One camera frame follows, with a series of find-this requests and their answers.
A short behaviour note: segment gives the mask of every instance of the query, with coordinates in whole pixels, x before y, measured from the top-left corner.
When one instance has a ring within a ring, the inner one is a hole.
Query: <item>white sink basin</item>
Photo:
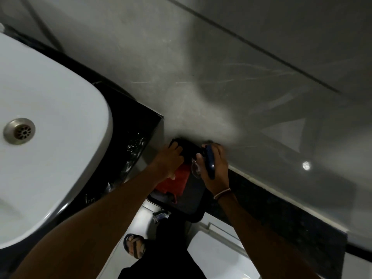
[[[35,124],[22,145],[0,136],[0,249],[26,238],[86,184],[112,134],[110,109],[93,85],[0,33],[0,129]]]

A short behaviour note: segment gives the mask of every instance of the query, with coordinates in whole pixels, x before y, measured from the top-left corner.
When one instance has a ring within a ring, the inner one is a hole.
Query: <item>tile grout line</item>
[[[307,207],[307,206],[304,206],[302,205],[301,203],[291,199],[290,197],[284,195],[283,193],[281,192],[278,192],[277,190],[273,189],[272,187],[269,187],[268,185],[262,183],[261,181],[258,181],[257,179],[251,177],[250,175],[240,171],[239,169],[236,169],[235,167],[229,165],[229,169],[234,171],[235,173],[243,176],[245,179],[249,180],[250,182],[254,183],[255,185],[265,189],[266,191],[272,193],[273,195],[289,202],[290,204],[294,205],[294,206],[297,206],[298,208],[302,209],[303,211],[306,211],[307,213],[311,214],[312,216],[322,220],[324,223],[327,223],[328,225],[331,225],[332,227],[344,232],[344,233],[347,233],[349,230],[348,228],[338,224],[337,222],[335,221],[332,221],[331,219],[321,215],[320,213],[314,211],[313,209]]]
[[[166,0],[166,1],[168,1],[168,2],[170,2],[170,3],[172,3],[172,4],[174,4],[175,6],[179,7],[180,9],[183,9],[184,11],[186,11],[186,12],[188,12],[188,13],[194,15],[195,17],[197,17],[197,18],[199,18],[199,19],[205,21],[206,23],[212,25],[213,27],[215,27],[215,28],[217,28],[217,29],[219,29],[219,30],[221,30],[221,31],[223,31],[223,32],[225,32],[225,33],[227,33],[227,34],[229,34],[231,37],[234,37],[235,39],[237,39],[237,40],[239,40],[240,42],[243,42],[244,44],[246,44],[246,45],[248,45],[248,46],[254,48],[255,50],[262,52],[263,54],[265,54],[265,55],[269,56],[270,58],[272,58],[272,59],[274,59],[274,60],[276,60],[276,61],[282,63],[283,65],[286,65],[287,67],[289,67],[289,68],[295,70],[296,72],[302,74],[303,76],[305,76],[305,77],[307,77],[307,78],[309,78],[309,79],[311,79],[311,80],[317,82],[318,84],[320,84],[320,85],[322,85],[323,87],[329,89],[330,91],[333,91],[333,92],[335,92],[335,93],[337,93],[337,94],[342,94],[342,92],[341,92],[340,90],[338,90],[338,89],[332,87],[331,85],[329,85],[329,84],[327,84],[327,83],[321,81],[320,79],[317,79],[316,77],[314,77],[313,75],[307,73],[306,71],[304,71],[304,70],[302,70],[302,69],[300,69],[300,68],[298,68],[298,67],[296,67],[296,66],[290,64],[289,62],[287,62],[287,61],[285,61],[285,60],[279,58],[278,56],[274,55],[273,53],[271,53],[271,52],[269,52],[269,51],[263,49],[262,47],[258,46],[257,44],[254,44],[253,42],[251,42],[251,41],[245,39],[244,37],[240,36],[239,34],[237,34],[237,33],[233,32],[233,31],[231,31],[230,29],[227,29],[227,28],[223,27],[222,25],[220,25],[220,24],[214,22],[213,20],[211,20],[211,19],[209,19],[209,18],[203,16],[202,14],[200,14],[200,13],[194,11],[193,9],[191,9],[191,8],[189,8],[189,7],[187,7],[187,6],[185,6],[184,4],[181,4],[180,2],[178,2],[178,1],[176,1],[176,0]]]

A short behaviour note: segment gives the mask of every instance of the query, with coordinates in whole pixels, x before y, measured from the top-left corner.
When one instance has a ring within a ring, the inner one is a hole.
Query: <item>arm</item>
[[[212,144],[215,156],[215,179],[208,177],[203,158],[197,155],[202,179],[215,196],[229,188],[228,163],[221,145]],[[273,231],[263,227],[238,203],[232,193],[224,194],[218,203],[238,234],[247,254],[263,279],[319,279],[301,256]]]
[[[183,163],[173,143],[137,177],[50,231],[21,262],[12,279],[95,279],[145,198]]]

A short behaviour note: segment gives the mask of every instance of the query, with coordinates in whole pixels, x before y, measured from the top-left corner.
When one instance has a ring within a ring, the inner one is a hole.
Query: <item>hand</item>
[[[229,188],[229,164],[227,163],[225,157],[225,149],[216,143],[212,143],[211,146],[214,154],[215,179],[211,180],[209,178],[205,168],[204,159],[201,154],[196,154],[196,162],[200,166],[200,173],[207,189],[215,196],[223,190]]]
[[[155,159],[148,168],[156,175],[157,182],[160,183],[167,178],[174,180],[174,172],[183,164],[183,156],[180,155],[182,147],[177,142],[173,142],[170,147],[165,145],[156,155]]]

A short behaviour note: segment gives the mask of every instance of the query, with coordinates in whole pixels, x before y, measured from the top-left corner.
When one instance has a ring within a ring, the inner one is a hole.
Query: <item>foot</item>
[[[127,253],[137,259],[142,258],[146,251],[145,239],[139,235],[127,234],[123,244]]]

